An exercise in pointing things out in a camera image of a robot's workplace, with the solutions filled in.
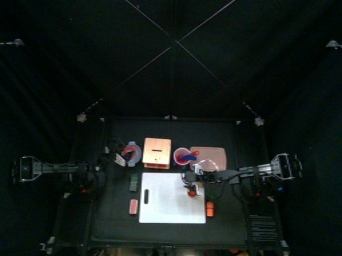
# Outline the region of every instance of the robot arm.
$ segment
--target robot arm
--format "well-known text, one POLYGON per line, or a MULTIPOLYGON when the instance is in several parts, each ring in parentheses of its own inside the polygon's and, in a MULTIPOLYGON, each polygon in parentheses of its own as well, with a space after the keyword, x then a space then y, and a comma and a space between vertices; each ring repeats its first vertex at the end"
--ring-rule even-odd
POLYGON ((239 178, 259 176, 263 176, 265 178, 274 178, 278 181, 293 180, 297 177, 302 177, 302 164, 297 158, 297 155, 283 153, 274 157, 270 164, 243 167, 237 170, 206 172, 200 170, 199 166, 195 166, 195 171, 186 172, 182 179, 186 184, 184 187, 188 189, 188 195, 194 196, 194 191, 196 191, 196 182, 239 183, 239 178))

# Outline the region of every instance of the black cloth wall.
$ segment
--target black cloth wall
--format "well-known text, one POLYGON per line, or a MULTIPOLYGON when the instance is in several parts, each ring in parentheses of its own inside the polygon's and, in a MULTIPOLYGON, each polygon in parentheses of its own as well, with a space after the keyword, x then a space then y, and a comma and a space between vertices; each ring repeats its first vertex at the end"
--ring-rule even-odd
MULTIPOLYGON (((67 162, 76 115, 175 43, 126 1, 98 2, 96 8, 86 0, 0 5, 0 42, 23 38, 27 43, 0 46, 0 255, 36 255, 62 193, 54 178, 11 186, 12 160, 33 155, 67 162)), ((171 24, 176 1, 160 2, 135 4, 168 31, 178 21, 176 39, 229 3, 183 1, 171 24)), ((281 205, 294 255, 339 254, 342 51, 325 44, 341 39, 342 2, 235 3, 184 40, 227 86, 178 47, 174 67, 170 51, 95 112, 253 118, 246 100, 266 118, 270 157, 289 152, 303 160, 303 179, 287 184, 281 205)))
POLYGON ((271 153, 298 153, 303 162, 281 208, 294 255, 342 251, 341 69, 342 52, 331 51, 266 122, 271 153))
POLYGON ((51 235, 62 195, 54 179, 12 186, 12 161, 33 155, 67 162, 76 130, 76 114, 39 65, 24 48, 0 48, 0 255, 36 255, 51 235))

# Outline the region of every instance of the small object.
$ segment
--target small object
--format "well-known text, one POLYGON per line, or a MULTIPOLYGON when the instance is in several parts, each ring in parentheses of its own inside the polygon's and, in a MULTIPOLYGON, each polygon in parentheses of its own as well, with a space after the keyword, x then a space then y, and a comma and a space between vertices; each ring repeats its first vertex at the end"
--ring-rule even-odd
POLYGON ((87 115, 84 114, 84 113, 82 113, 82 114, 79 114, 78 115, 78 122, 86 122, 86 120, 87 120, 87 115))
POLYGON ((199 154, 198 151, 192 151, 188 155, 184 155, 180 157, 179 161, 186 161, 186 160, 191 160, 191 161, 196 161, 196 155, 199 154))
POLYGON ((135 215, 136 213, 138 213, 138 199, 131 199, 130 214, 135 215))
POLYGON ((135 141, 130 141, 127 147, 123 149, 122 155, 126 156, 127 154, 127 165, 128 167, 134 167, 142 159, 142 149, 135 144, 135 141))
POLYGON ((188 190, 187 192, 190 197, 195 197, 196 196, 196 191, 195 190, 188 190))
POLYGON ((207 201, 207 217, 214 217, 214 202, 207 201))
POLYGON ((257 126, 262 126, 265 124, 265 120, 259 116, 255 118, 255 124, 257 126))
POLYGON ((174 160, 179 166, 187 165, 190 163, 188 159, 182 160, 183 156, 191 154, 191 151, 187 148, 178 148, 174 152, 174 160))
POLYGON ((138 190, 138 174, 131 174, 130 191, 136 192, 138 190))
POLYGON ((126 160, 123 159, 123 157, 116 153, 115 154, 115 160, 114 160, 114 162, 116 163, 116 164, 119 164, 120 166, 126 166, 126 160))

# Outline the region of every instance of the black curtain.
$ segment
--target black curtain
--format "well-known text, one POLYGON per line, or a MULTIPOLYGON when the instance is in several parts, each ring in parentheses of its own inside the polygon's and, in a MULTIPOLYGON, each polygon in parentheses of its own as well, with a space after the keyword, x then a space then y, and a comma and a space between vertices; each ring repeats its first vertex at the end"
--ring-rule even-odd
POLYGON ((67 162, 76 114, 27 48, 0 46, 0 254, 37 255, 52 232, 62 187, 54 179, 11 184, 12 161, 67 162))
POLYGON ((298 153, 303 162, 303 178, 287 183, 281 204, 294 255, 342 251, 341 69, 342 51, 327 50, 266 125, 271 153, 298 153))

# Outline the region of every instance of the orange block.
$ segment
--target orange block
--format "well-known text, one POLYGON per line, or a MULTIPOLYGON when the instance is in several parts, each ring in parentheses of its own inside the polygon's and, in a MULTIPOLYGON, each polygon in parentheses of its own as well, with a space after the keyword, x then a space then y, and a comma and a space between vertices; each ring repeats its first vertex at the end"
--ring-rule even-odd
POLYGON ((207 201, 207 217, 214 217, 214 202, 207 201))
POLYGON ((171 140, 144 139, 143 163, 146 168, 170 169, 171 140))

